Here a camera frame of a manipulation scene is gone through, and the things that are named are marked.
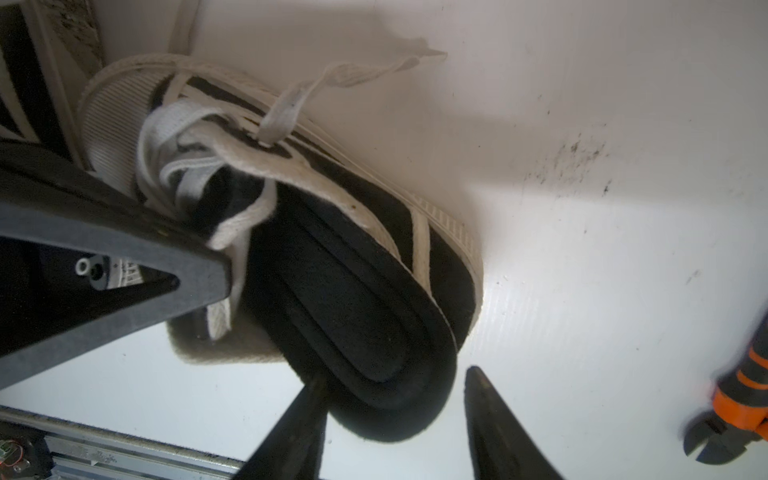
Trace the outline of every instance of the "black and white sneaker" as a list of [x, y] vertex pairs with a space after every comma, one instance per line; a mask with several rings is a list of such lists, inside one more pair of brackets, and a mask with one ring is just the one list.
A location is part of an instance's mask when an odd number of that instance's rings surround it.
[[232, 293], [207, 307], [204, 338], [189, 319], [170, 324], [177, 351], [265, 359], [263, 327], [302, 379], [331, 379], [343, 424], [385, 441], [421, 431], [444, 405], [482, 262], [458, 221], [356, 163], [300, 108], [322, 86], [420, 61], [332, 65], [277, 97], [220, 66], [141, 55], [97, 74], [78, 112], [103, 181], [233, 260]]

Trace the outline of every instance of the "white stripe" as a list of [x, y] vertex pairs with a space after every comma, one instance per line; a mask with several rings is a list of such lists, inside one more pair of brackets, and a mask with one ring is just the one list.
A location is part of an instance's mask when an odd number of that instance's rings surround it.
[[172, 104], [178, 100], [179, 96], [181, 95], [181, 90], [184, 88], [184, 85], [187, 84], [190, 78], [192, 78], [192, 74], [188, 71], [182, 71], [181, 73], [177, 74], [173, 80], [170, 81], [168, 84], [168, 89], [163, 95], [163, 105]]
[[33, 129], [32, 125], [29, 123], [29, 119], [27, 119], [27, 115], [24, 113], [22, 103], [18, 100], [16, 88], [13, 86], [11, 74], [8, 73], [8, 66], [5, 64], [3, 55], [0, 55], [0, 98], [11, 113], [11, 118], [13, 118], [16, 127], [22, 133], [24, 139], [40, 143], [40, 138], [38, 138], [35, 129]]
[[3, 127], [2, 125], [0, 125], [0, 137], [7, 138], [9, 140], [27, 141], [16, 132], [10, 131], [8, 128]]
[[410, 210], [413, 222], [413, 277], [432, 295], [432, 286], [429, 283], [429, 255], [432, 246], [429, 241], [429, 220], [414, 207]]

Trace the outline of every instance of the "metal bracket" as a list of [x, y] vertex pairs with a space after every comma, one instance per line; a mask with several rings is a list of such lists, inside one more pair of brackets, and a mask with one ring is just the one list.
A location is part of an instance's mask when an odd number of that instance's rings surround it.
[[[230, 292], [226, 256], [37, 145], [0, 144], [0, 243], [4, 257], [17, 263], [3, 269], [0, 282], [0, 389]], [[75, 250], [166, 274], [140, 285], [56, 295], [67, 282], [41, 280], [45, 269], [61, 267], [41, 263], [40, 248], [50, 253], [46, 258]]]

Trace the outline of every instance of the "white surface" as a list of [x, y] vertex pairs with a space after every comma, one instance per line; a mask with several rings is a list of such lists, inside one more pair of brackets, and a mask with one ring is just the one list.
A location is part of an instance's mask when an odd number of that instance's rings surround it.
[[[174, 3], [97, 2], [109, 58], [163, 50]], [[404, 38], [447, 51], [309, 111], [477, 230], [485, 308], [460, 369], [486, 371], [565, 478], [765, 475], [765, 443], [717, 468], [681, 441], [768, 300], [765, 2], [219, 0], [202, 20], [194, 55], [275, 88]], [[0, 402], [246, 458], [299, 389], [285, 365], [184, 365], [157, 326]], [[471, 478], [461, 391], [398, 445], [332, 422], [322, 476]]]

